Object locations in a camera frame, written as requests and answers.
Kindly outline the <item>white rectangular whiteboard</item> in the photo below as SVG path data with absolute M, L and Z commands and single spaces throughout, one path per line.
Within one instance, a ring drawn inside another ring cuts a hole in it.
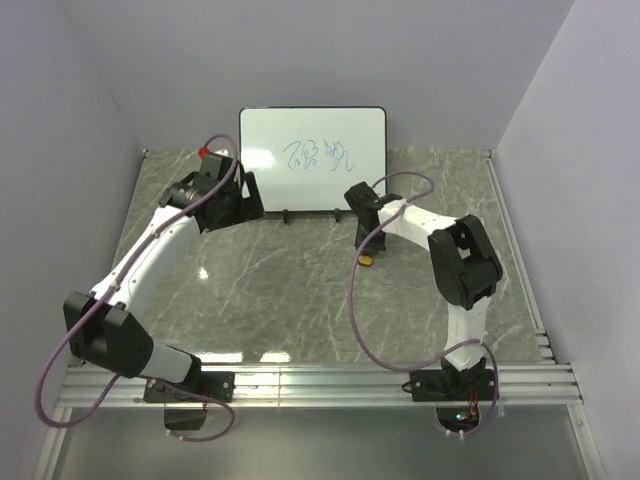
M 387 174 L 380 106 L 244 108 L 239 142 L 268 213 L 344 211 L 349 188 Z

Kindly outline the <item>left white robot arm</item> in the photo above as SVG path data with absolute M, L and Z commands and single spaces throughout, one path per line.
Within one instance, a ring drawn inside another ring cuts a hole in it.
M 200 235 L 259 219 L 264 207 L 254 173 L 206 152 L 199 170 L 168 187 L 138 240 L 89 293 L 71 293 L 63 313 L 71 353 L 121 377 L 167 382 L 180 402 L 202 390 L 202 362 L 166 345 L 141 319 L 161 280 Z

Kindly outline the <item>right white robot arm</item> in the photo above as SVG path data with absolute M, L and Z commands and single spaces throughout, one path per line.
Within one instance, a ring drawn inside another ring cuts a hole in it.
M 429 253 L 436 287 L 447 302 L 447 341 L 433 359 L 439 370 L 431 370 L 431 361 L 403 369 L 414 398 L 498 399 L 497 362 L 484 337 L 503 268 L 481 220 L 436 214 L 396 194 L 380 196 L 366 182 L 352 186 L 344 198 L 358 220 L 354 264 L 384 251 L 387 235 L 396 235 Z

